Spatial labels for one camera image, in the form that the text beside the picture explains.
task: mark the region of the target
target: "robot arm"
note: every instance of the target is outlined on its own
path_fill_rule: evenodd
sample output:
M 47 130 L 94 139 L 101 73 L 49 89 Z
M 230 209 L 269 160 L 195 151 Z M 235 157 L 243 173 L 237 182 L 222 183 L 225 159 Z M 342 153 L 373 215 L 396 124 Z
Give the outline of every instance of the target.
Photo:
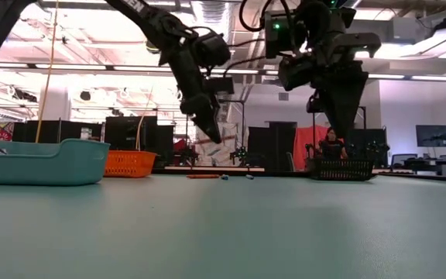
M 20 13 L 35 0 L 0 0 L 0 47 L 19 20 Z M 142 0 L 106 0 L 131 19 L 160 52 L 160 65 L 169 64 L 183 99 L 182 113 L 193 116 L 194 123 L 216 143 L 221 142 L 216 115 L 216 79 L 206 79 L 199 67 L 211 69 L 230 59 L 230 51 L 220 35 L 211 31 L 199 36 L 176 16 L 149 6 Z

